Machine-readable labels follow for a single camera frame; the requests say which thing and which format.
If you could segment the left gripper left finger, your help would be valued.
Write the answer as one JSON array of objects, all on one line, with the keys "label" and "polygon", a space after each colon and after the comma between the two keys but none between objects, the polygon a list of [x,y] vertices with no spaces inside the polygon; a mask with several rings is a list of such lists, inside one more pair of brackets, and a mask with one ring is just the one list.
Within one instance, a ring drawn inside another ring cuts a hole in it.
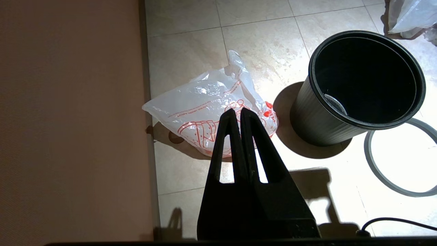
[{"label": "left gripper left finger", "polygon": [[[230,138],[234,183],[221,183],[225,138]],[[252,212],[250,183],[242,141],[233,109],[220,117],[197,224],[199,240],[244,237]]]}]

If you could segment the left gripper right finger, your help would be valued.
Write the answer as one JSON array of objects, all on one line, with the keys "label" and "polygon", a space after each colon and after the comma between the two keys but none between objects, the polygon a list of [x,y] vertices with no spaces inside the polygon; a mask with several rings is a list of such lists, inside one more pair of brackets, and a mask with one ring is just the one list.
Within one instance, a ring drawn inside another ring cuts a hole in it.
[{"label": "left gripper right finger", "polygon": [[257,232],[267,238],[320,238],[309,206],[258,115],[243,108],[240,126]]}]

